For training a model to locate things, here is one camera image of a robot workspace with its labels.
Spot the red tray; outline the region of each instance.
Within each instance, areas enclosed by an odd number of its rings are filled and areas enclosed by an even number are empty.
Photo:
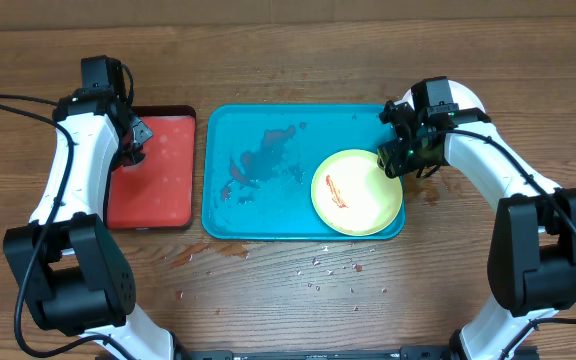
[[[195,112],[188,106],[135,107],[154,136],[139,164],[111,175],[110,229],[183,227],[192,220]]]

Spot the plate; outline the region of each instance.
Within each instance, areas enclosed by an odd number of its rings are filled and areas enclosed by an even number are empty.
[[[377,166],[377,154],[345,150],[328,157],[311,184],[317,215],[334,230],[367,236],[385,229],[401,209],[399,178],[389,179]]]

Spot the blue tray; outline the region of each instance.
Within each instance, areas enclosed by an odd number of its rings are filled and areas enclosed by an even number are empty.
[[[351,237],[329,228],[310,197],[330,155],[376,152],[392,139],[381,105],[226,105],[208,123],[202,223],[218,239],[384,240],[404,226],[404,204],[384,230]]]

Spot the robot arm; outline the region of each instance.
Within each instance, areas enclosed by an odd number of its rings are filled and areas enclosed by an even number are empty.
[[[532,320],[553,317],[576,302],[576,244],[542,195],[488,142],[503,147],[538,186],[554,194],[575,227],[576,189],[560,189],[530,167],[501,139],[477,96],[445,78],[414,85],[401,101],[386,103],[380,119],[395,131],[395,139],[378,151],[387,175],[453,166],[496,212],[488,261],[492,295],[475,320],[455,332],[451,350],[462,360],[512,358],[532,330],[520,341],[516,337]],[[560,235],[558,244],[539,247],[543,231]]]
[[[135,303],[132,270],[103,223],[111,171],[143,160],[140,150],[153,134],[130,109],[118,60],[105,56],[83,59],[82,77],[83,87],[60,99],[53,112],[53,120],[75,143],[57,216],[47,224],[69,151],[59,130],[39,206],[27,226],[6,232],[4,253],[21,284],[40,229],[51,229],[25,296],[40,328],[82,338],[111,337],[134,359],[187,358],[174,334],[157,327]],[[77,257],[78,267],[53,271],[48,265],[72,255]],[[106,341],[95,341],[117,359],[125,359]]]

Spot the spill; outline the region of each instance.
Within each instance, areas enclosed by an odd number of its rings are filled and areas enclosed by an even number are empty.
[[[288,167],[288,172],[298,184],[303,183],[305,172],[301,169],[301,164],[295,164]]]
[[[413,176],[404,177],[404,198],[406,201],[417,198],[421,193],[425,193],[426,204],[431,207],[437,206],[439,200],[439,190],[431,180],[432,177],[424,180],[419,180]]]
[[[180,253],[175,256],[175,259],[172,261],[171,266],[173,268],[186,265],[190,261],[192,261],[193,255],[199,254],[204,252],[208,249],[214,250],[217,254],[221,256],[238,256],[240,258],[247,258],[248,257],[248,250],[244,247],[244,245],[248,245],[248,242],[245,241],[211,241],[211,242],[204,242],[201,240],[200,242],[192,245],[186,246]]]
[[[221,188],[221,201],[226,201],[230,199],[230,185],[233,183],[234,180],[230,180]]]
[[[237,204],[243,205],[252,202],[253,200],[255,200],[255,198],[252,196],[252,194],[248,196],[240,196],[239,199],[237,200]]]
[[[286,130],[266,130],[257,151],[246,151],[239,158],[242,169],[230,159],[230,175],[242,185],[259,189],[258,181],[266,182],[277,176],[274,168],[283,159],[284,145],[295,135],[295,127]]]
[[[464,197],[461,183],[457,182],[456,184],[451,184],[450,176],[447,171],[440,170],[438,177],[441,184],[436,182],[437,175],[425,180],[419,180],[414,176],[406,176],[404,178],[404,194],[406,200],[415,199],[420,194],[424,193],[425,203],[435,207],[437,206],[437,201],[441,197],[442,193],[446,194],[449,192],[455,192],[459,198]]]
[[[441,182],[444,184],[444,187],[447,191],[450,191],[450,182],[448,181],[448,175],[445,171],[439,171],[439,177],[441,178]]]
[[[455,189],[455,191],[457,191],[457,196],[461,199],[463,199],[465,196],[461,190],[461,183],[456,183],[455,186],[453,187],[453,189]]]
[[[348,205],[341,198],[341,193],[335,187],[335,183],[330,178],[330,175],[326,175],[326,185],[330,188],[330,193],[332,194],[332,201],[339,206],[339,208],[347,208]]]

